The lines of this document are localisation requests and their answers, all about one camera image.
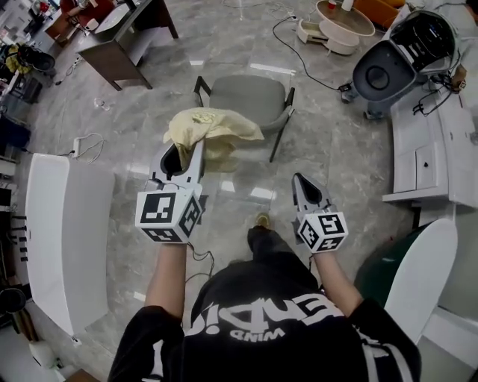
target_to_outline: chair leg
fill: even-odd
[[[274,148],[272,149],[272,153],[270,154],[269,163],[272,163],[272,161],[274,160],[274,157],[276,156],[276,151],[277,151],[277,148],[279,147],[279,142],[282,138],[282,133],[284,132],[284,129],[285,129],[285,125],[277,134],[276,143],[274,143]]]

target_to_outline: white drawer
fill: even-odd
[[[394,193],[417,189],[417,161],[415,151],[395,157]]]
[[[438,186],[435,162],[435,144],[417,151],[417,190]]]

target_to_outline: yellow cloth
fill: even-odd
[[[195,143],[205,138],[205,169],[209,172],[231,172],[235,161],[230,158],[235,150],[234,140],[263,140],[259,126],[232,110],[195,107],[177,113],[170,122],[164,142],[173,140],[181,167],[184,169],[192,155]]]
[[[8,49],[8,54],[17,53],[17,52],[18,52],[17,45],[12,45]],[[18,70],[21,75],[25,75],[31,71],[31,66],[23,66],[22,64],[20,64],[20,62],[18,62],[18,60],[16,59],[16,54],[14,56],[7,57],[5,63],[7,64],[8,70],[10,70],[12,73]]]

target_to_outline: marble floor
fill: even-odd
[[[306,0],[284,0],[299,18],[308,18],[313,5]],[[108,375],[125,326],[142,302],[152,275],[157,248],[134,227],[136,194],[147,179],[149,161],[158,150],[168,122],[180,110],[193,107],[191,94],[198,75],[212,84],[215,78],[235,73],[263,75],[295,87],[297,109],[284,132],[276,160],[267,158],[274,139],[240,147],[237,171],[207,174],[203,179],[207,210],[191,240],[198,251],[211,250],[215,272],[233,259],[250,257],[246,230],[258,210],[269,211],[276,230],[307,263],[308,252],[295,245],[290,221],[294,219],[291,177],[303,172],[326,184],[333,201],[343,211],[350,235],[338,252],[345,272],[354,278],[363,260],[375,248],[411,229],[407,206],[385,204],[381,195],[393,181],[391,129],[386,121],[364,120],[361,111],[340,102],[339,95],[305,76],[300,60],[272,34],[277,21],[286,16],[270,14],[273,3],[255,7],[252,0],[169,0],[171,16],[180,38],[165,31],[147,51],[142,72],[153,90],[128,85],[117,92],[87,63],[80,63],[60,86],[40,96],[28,115],[33,131],[29,149],[64,154],[73,139],[90,132],[101,134],[105,147],[92,166],[116,175],[108,234],[107,278],[109,312],[79,333],[81,345],[56,326],[39,308],[29,304],[34,324],[65,363],[86,369],[99,380]],[[362,42],[350,57],[327,56],[322,46],[302,44],[296,24],[283,22],[276,33],[302,55],[310,75],[338,86],[345,82],[355,62],[379,35]],[[57,59],[58,79],[75,59],[83,37]],[[111,106],[94,107],[100,98]],[[20,201],[25,198],[29,157],[22,158],[17,181]],[[188,259],[187,274],[207,272],[208,260]],[[204,277],[187,283],[184,327],[190,325],[190,310]]]

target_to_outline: shoe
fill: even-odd
[[[255,226],[258,225],[270,230],[270,217],[268,213],[261,212],[257,215],[255,218]]]

